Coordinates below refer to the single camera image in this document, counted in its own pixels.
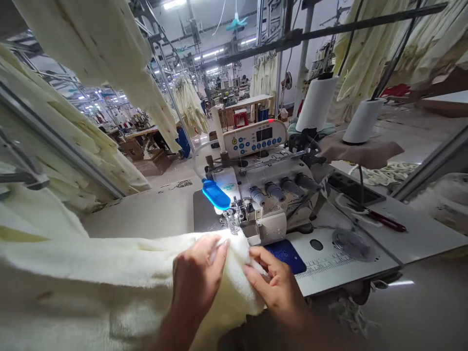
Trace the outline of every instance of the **cardboard box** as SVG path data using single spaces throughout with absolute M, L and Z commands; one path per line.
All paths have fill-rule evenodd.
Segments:
M 118 147 L 132 158 L 132 161 L 143 160 L 145 155 L 141 146 L 137 143 L 136 140 L 126 141 L 118 145 Z
M 154 155 L 151 159 L 134 161 L 133 164 L 144 176 L 160 176 L 169 168 L 171 161 L 164 150 L 155 149 L 150 153 Z

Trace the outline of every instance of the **thread spool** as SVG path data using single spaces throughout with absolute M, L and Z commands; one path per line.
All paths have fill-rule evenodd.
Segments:
M 317 128 L 318 132 L 323 129 L 338 79 L 339 76 L 322 74 L 318 79 L 311 81 L 297 121 L 298 132 L 306 128 Z
M 384 102 L 382 98 L 361 101 L 343 136 L 345 144 L 361 145 L 369 140 Z

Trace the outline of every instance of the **red chair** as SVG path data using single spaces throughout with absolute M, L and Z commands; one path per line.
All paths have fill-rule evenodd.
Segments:
M 239 123 L 239 120 L 243 118 L 244 119 L 244 124 L 241 126 L 238 126 L 237 124 Z M 247 112 L 241 112 L 238 114 L 234 114 L 234 129 L 240 128 L 240 127 L 245 127 L 249 125 L 249 120 L 247 119 Z

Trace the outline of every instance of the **metal rod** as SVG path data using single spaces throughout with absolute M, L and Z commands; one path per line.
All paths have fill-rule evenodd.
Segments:
M 307 15 L 306 15 L 306 24 L 304 30 L 310 31 L 312 27 L 312 17 L 313 17 L 313 9 L 315 6 L 311 6 L 307 8 Z M 297 72 L 297 83 L 296 83 L 296 94 L 294 98 L 294 109 L 292 112 L 292 117 L 297 117 L 297 112 L 299 110 L 299 105 L 302 100 L 302 88 L 304 85 L 304 78 L 306 76 L 306 58 L 307 58 L 307 50 L 309 49 L 309 41 L 305 40 L 302 43 L 302 51 L 301 51 L 301 61 L 299 63 L 299 71 Z
M 447 7 L 448 3 L 443 2 L 440 4 L 422 7 L 420 9 L 413 9 L 407 11 L 397 12 L 391 15 L 385 15 L 380 17 L 375 17 L 372 19 L 364 19 L 356 23 L 347 23 L 342 24 L 336 27 L 328 27 L 325 29 L 316 30 L 313 32 L 302 33 L 300 29 L 294 29 L 290 32 L 289 36 L 282 37 L 281 39 L 274 41 L 269 44 L 262 45 L 253 49 L 244 50 L 238 54 L 218 58 L 216 60 L 210 61 L 201 66 L 202 69 L 207 69 L 213 66 L 225 65 L 231 62 L 240 61 L 255 55 L 263 54 L 270 50 L 284 51 L 289 48 L 298 46 L 304 40 L 310 40 L 320 37 L 326 37 L 333 34 L 340 34 L 345 32 L 350 32 L 352 30 L 371 28 L 378 25 L 394 23 L 402 20 L 410 20 L 415 17 L 422 17 L 427 15 L 433 15 L 443 11 Z
M 255 44 L 259 46 L 262 43 L 262 24 L 263 24 L 263 0 L 257 0 L 257 39 Z
M 293 0 L 286 0 L 286 12 L 284 19 L 284 34 L 288 34 L 291 31 L 291 24 L 293 22 Z

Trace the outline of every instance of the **cream garment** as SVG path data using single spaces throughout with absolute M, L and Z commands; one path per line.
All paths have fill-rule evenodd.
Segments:
M 426 5 L 445 2 L 429 0 Z M 402 26 L 402 37 L 407 26 Z M 449 0 L 444 11 L 419 19 L 412 31 L 389 86 L 408 84 L 425 88 L 437 75 L 447 74 L 455 65 L 466 69 L 468 48 L 468 0 Z
M 276 53 L 267 53 L 254 62 L 252 82 L 250 86 L 250 96 L 270 95 L 276 96 L 276 76 L 277 76 L 278 56 Z M 273 114 L 274 101 L 268 106 L 270 114 Z
M 389 15 L 403 11 L 407 8 L 408 0 L 371 1 L 365 0 L 362 5 L 358 20 Z M 346 18 L 346 23 L 354 21 L 359 1 L 355 1 Z M 354 115 L 359 103 L 372 96 L 384 69 L 385 62 L 389 58 L 390 46 L 400 24 L 391 23 L 373 28 L 358 30 L 354 33 L 348 58 L 343 67 L 342 75 L 346 76 L 338 94 L 337 101 L 347 100 L 348 103 L 340 104 L 340 116 L 335 109 L 334 123 L 349 122 Z M 346 47 L 350 39 L 350 32 L 340 34 L 333 52 L 336 55 L 334 73 L 337 74 L 343 61 Z
M 118 151 L 113 140 L 1 45 L 0 77 L 9 89 L 29 102 L 49 126 L 74 143 L 127 195 L 151 188 L 146 178 Z M 99 202 L 113 199 L 2 106 L 0 125 L 11 138 L 34 152 L 50 178 L 50 189 L 75 212 L 90 211 Z
M 90 86 L 109 83 L 153 119 L 173 152 L 176 124 L 146 65 L 149 43 L 126 0 L 15 0 L 44 51 Z
M 147 346 L 171 302 L 173 259 L 204 233 L 89 239 L 47 189 L 20 188 L 0 203 L 0 233 L 9 233 L 0 240 L 0 349 Z M 216 233 L 229 238 L 230 246 L 221 287 L 193 350 L 215 350 L 220 336 L 264 308 L 242 271 L 252 264 L 265 273 L 251 261 L 247 239 L 229 230 Z
M 175 85 L 175 102 L 188 128 L 188 137 L 195 137 L 202 132 L 208 134 L 208 120 L 192 81 L 187 76 L 180 75 Z

